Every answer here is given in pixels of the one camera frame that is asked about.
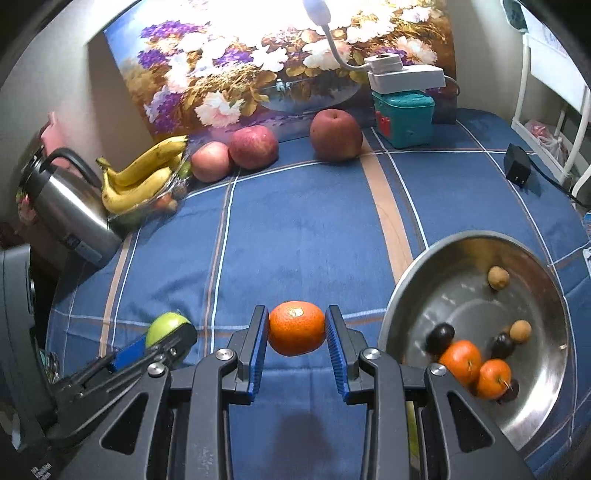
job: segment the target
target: stainless steel kettle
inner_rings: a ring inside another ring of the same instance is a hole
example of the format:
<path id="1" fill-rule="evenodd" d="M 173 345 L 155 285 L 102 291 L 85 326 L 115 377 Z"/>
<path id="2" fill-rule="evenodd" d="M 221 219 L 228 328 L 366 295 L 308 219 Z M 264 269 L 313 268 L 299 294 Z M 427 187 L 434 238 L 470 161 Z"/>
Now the stainless steel kettle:
<path id="1" fill-rule="evenodd" d="M 83 179 L 52 165 L 55 158 L 69 160 Z M 78 154 L 58 148 L 44 157 L 38 151 L 22 171 L 21 186 L 39 217 L 68 249 L 99 268 L 113 258 L 122 239 L 109 224 L 100 178 Z"/>

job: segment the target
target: apple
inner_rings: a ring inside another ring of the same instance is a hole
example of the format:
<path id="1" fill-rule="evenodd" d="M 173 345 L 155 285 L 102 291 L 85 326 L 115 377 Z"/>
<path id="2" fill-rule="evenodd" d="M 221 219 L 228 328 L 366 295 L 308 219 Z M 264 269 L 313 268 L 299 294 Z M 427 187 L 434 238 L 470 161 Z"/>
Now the apple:
<path id="1" fill-rule="evenodd" d="M 318 112 L 312 120 L 310 141 L 320 160 L 349 160 L 361 153 L 363 133 L 353 116 L 329 108 Z"/>
<path id="2" fill-rule="evenodd" d="M 196 179 L 213 183 L 232 171 L 228 147 L 222 142 L 209 142 L 191 155 L 191 171 Z"/>
<path id="3" fill-rule="evenodd" d="M 230 137 L 230 155 L 247 170 L 268 167 L 279 156 L 279 142 L 267 127 L 255 125 L 235 131 Z"/>
<path id="4" fill-rule="evenodd" d="M 180 327 L 183 323 L 189 323 L 185 317 L 177 312 L 167 312 L 155 319 L 148 328 L 146 334 L 146 348 L 158 343 L 174 329 Z"/>

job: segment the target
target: teal box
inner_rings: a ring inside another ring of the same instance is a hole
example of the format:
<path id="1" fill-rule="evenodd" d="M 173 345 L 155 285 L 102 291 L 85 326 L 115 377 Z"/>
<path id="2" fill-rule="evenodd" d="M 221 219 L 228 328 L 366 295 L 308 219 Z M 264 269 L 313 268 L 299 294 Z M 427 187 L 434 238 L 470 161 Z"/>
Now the teal box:
<path id="1" fill-rule="evenodd" d="M 394 148 L 428 144 L 433 134 L 435 100 L 423 92 L 382 95 L 373 92 L 376 123 Z"/>

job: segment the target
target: black power adapter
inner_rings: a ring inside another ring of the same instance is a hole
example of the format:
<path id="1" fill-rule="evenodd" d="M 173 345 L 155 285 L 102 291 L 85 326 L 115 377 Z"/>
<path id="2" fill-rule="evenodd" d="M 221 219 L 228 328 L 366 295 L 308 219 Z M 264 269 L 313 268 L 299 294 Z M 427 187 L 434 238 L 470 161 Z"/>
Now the black power adapter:
<path id="1" fill-rule="evenodd" d="M 527 182 L 527 179 L 530 177 L 531 167 L 534 167 L 535 170 L 543 178 L 545 178 L 554 187 L 563 192 L 577 205 L 580 205 L 586 210 L 591 209 L 591 205 L 585 205 L 584 203 L 581 203 L 577 198 L 573 197 L 571 193 L 568 190 L 566 190 L 560 183 L 557 183 L 548 175 L 546 175 L 539 168 L 539 166 L 535 164 L 535 162 L 530 158 L 530 156 L 527 153 L 525 153 L 525 150 L 523 148 L 518 147 L 514 144 L 509 144 L 509 148 L 507 148 L 507 153 L 505 154 L 503 164 L 505 166 L 505 178 L 509 180 L 511 183 L 517 185 L 518 187 L 523 187 L 525 185 L 525 182 Z"/>
<path id="2" fill-rule="evenodd" d="M 504 159 L 505 178 L 518 187 L 525 185 L 530 177 L 530 158 L 525 150 L 514 144 L 509 144 Z"/>

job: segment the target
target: blue gripper pad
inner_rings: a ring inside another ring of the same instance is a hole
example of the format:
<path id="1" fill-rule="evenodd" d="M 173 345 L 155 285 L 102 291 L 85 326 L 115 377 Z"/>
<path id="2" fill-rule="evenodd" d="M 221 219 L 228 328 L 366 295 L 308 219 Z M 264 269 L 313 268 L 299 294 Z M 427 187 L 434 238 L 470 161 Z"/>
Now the blue gripper pad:
<path id="1" fill-rule="evenodd" d="M 343 350 L 342 338 L 346 335 L 349 339 L 349 333 L 345 321 L 340 314 L 337 306 L 332 305 L 326 310 L 324 315 L 324 331 L 326 332 L 326 342 L 329 346 L 330 361 L 335 373 L 336 388 L 347 401 L 350 389 L 348 381 L 348 368 L 345 352 Z"/>
<path id="2" fill-rule="evenodd" d="M 111 367 L 114 371 L 118 371 L 127 367 L 128 365 L 131 365 L 144 356 L 145 347 L 146 335 L 144 334 L 135 342 L 130 343 L 119 350 L 115 360 L 111 362 Z"/>
<path id="3" fill-rule="evenodd" d="M 251 326 L 249 327 L 250 330 L 256 326 L 255 323 L 258 323 L 248 372 L 248 388 L 246 390 L 250 401 L 254 401 L 261 386 L 262 367 L 265 363 L 267 340 L 269 338 L 269 311 L 266 307 L 263 307 L 264 310 L 259 312 L 258 309 L 260 307 L 256 307 L 255 313 L 252 316 Z"/>

